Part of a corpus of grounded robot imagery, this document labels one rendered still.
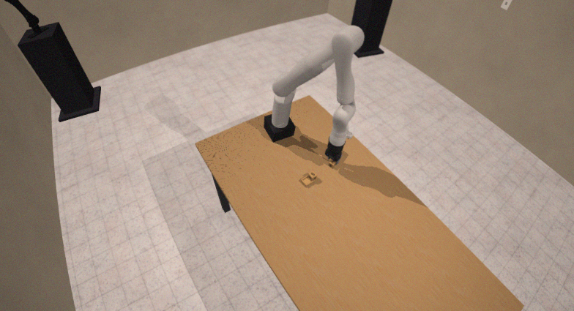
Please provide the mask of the light wooden tray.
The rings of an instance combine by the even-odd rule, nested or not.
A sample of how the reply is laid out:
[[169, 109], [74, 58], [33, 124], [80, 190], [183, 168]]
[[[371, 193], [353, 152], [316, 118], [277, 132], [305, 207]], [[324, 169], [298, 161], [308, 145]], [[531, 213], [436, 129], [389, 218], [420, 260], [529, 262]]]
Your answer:
[[307, 187], [307, 186], [311, 185], [313, 182], [315, 182], [315, 181], [317, 181], [317, 180], [318, 180], [318, 177], [317, 177], [315, 180], [311, 181], [311, 180], [308, 178], [308, 175], [307, 175], [306, 177], [304, 177], [304, 178], [301, 179], [301, 182], [304, 184], [305, 187]]

